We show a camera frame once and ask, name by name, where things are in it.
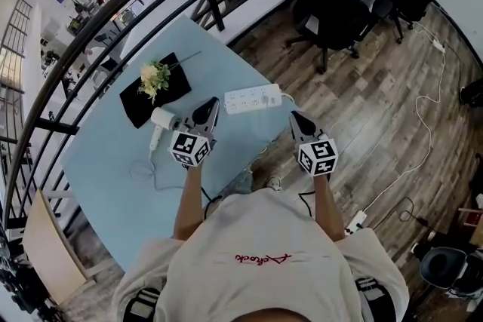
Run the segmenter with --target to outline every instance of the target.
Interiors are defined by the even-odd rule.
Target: white hair dryer
[[[152,153],[158,147],[163,129],[178,129],[180,127],[181,119],[168,110],[156,108],[152,111],[151,121],[156,125],[156,127],[151,137],[151,143],[149,144],[149,158],[151,158]]]

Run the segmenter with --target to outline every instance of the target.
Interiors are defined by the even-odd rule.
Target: power strip
[[[225,93],[225,107],[228,114],[251,112],[280,105],[281,91],[277,84],[266,84]]]
[[[355,216],[345,229],[346,236],[352,235],[354,232],[362,228],[362,223],[366,220],[368,215],[365,212],[358,210]]]

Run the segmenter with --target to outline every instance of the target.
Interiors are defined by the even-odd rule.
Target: wooden floor
[[[458,102],[460,86],[481,77],[476,61],[435,8],[429,9],[422,23],[447,46],[441,102],[418,103],[432,131],[432,151],[420,169],[404,176],[367,211],[367,225],[377,225],[378,237],[401,269],[414,298],[427,286],[409,249],[427,230],[412,219],[400,222],[399,213],[409,209],[407,201],[378,223],[408,196],[414,202],[415,216],[446,232],[455,210],[468,200],[475,153],[481,151],[483,139],[478,111]],[[345,51],[332,53],[323,75],[315,72],[318,48],[308,43],[284,47],[284,40],[296,35],[287,9],[276,12],[233,46],[255,69],[293,96],[302,110],[319,118],[325,132],[335,139],[340,159],[331,188],[347,222],[403,172],[416,167],[428,150],[429,135],[416,116],[414,100],[418,95],[438,98],[443,58],[425,33],[417,33],[421,28],[415,30],[406,31],[399,45],[392,24],[381,23],[358,44],[359,59]],[[261,187],[276,172],[284,177],[286,189],[309,191],[311,179],[300,171],[292,151],[286,131],[255,161],[256,186]],[[89,226],[75,241],[86,256],[106,254]],[[69,320],[108,320],[109,299],[121,276],[122,270],[113,268],[98,285],[63,305]],[[458,322],[465,319],[465,308],[466,304],[448,300],[436,290],[418,307],[417,320]]]

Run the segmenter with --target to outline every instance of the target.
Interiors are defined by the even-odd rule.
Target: light blue table
[[[95,232],[125,270],[147,238],[172,236],[181,190],[161,193],[152,179],[135,181],[133,161],[147,160],[154,124],[134,128],[122,107],[119,93],[135,78],[140,66],[171,52],[183,63],[192,91],[163,107],[183,117],[209,97],[220,99],[220,117],[214,129],[217,144],[203,167],[203,187],[214,197],[228,185],[287,126],[296,106],[284,99],[282,106],[228,115],[223,106],[226,91],[269,82],[242,58],[197,24],[182,17],[171,24],[117,79],[94,107],[61,164],[75,198]],[[172,132],[165,131],[153,161],[158,188],[182,186],[186,170],[173,161],[167,148]]]

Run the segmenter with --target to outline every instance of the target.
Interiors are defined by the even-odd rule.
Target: wall socket
[[[281,105],[281,91],[277,84],[227,91],[225,107],[228,114],[238,114]]]

